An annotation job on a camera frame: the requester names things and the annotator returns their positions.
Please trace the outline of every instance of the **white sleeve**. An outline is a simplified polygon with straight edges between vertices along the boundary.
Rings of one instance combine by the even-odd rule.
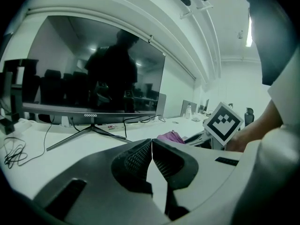
[[[300,124],[300,47],[296,49],[269,94],[286,125]]]

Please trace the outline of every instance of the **mesh pad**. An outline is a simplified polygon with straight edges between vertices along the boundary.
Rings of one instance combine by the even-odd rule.
[[[198,173],[196,159],[161,140],[152,140],[152,153],[156,166],[172,190],[187,188]]]
[[[127,190],[152,194],[151,184],[146,182],[151,160],[151,139],[147,139],[119,154],[112,162],[112,174]]]

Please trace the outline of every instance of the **hand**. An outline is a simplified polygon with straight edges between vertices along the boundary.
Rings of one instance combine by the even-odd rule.
[[[238,131],[227,143],[226,151],[244,152],[247,144],[251,141],[250,131],[243,129]]]

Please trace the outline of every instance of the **monitor screen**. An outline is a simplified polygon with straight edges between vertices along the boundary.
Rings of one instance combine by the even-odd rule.
[[[206,100],[206,104],[205,104],[205,107],[204,107],[204,111],[207,111],[209,101],[210,101],[209,99]]]
[[[165,64],[157,48],[91,19],[49,16],[31,45],[23,107],[73,113],[155,113]]]

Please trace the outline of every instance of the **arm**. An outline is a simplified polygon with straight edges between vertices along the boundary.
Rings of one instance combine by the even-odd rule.
[[[228,142],[226,150],[243,152],[249,142],[261,140],[269,131],[281,125],[281,117],[271,100],[259,119],[233,136]]]

